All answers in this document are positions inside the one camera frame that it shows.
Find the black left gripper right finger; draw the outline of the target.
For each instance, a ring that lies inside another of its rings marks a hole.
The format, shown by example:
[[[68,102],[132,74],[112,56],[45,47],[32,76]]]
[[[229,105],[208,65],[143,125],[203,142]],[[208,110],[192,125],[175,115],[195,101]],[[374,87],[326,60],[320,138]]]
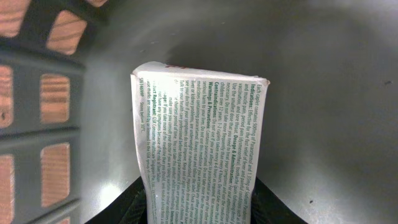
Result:
[[[307,224],[258,177],[251,196],[251,224]]]

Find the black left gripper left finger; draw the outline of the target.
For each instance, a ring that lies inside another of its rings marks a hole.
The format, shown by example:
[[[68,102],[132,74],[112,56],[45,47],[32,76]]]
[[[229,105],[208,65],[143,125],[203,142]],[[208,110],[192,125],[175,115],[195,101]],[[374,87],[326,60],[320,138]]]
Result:
[[[142,178],[136,179],[115,201],[86,224],[148,224]]]

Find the white green medicine box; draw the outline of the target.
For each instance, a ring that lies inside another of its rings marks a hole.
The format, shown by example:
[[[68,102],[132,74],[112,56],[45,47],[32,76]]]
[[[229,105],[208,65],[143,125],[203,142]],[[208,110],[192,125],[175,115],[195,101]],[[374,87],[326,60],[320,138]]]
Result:
[[[131,74],[149,223],[249,223],[269,81],[148,62]]]

